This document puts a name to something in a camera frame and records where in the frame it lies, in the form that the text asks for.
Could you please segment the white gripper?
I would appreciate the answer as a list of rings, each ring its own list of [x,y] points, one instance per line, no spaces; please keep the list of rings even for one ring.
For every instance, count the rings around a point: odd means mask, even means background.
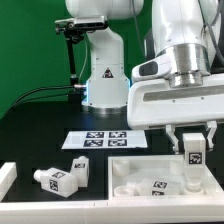
[[[217,123],[224,122],[224,73],[204,76],[203,84],[171,88],[165,75],[171,72],[167,55],[135,66],[129,90],[127,122],[132,129],[164,128],[179,154],[175,126],[195,126],[206,122],[208,150],[214,148]]]

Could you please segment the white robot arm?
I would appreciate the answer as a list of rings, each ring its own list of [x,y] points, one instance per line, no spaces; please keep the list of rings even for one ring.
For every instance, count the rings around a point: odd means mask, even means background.
[[[65,0],[67,26],[86,33],[83,106],[124,109],[133,130],[224,121],[224,73],[212,72],[224,0]]]

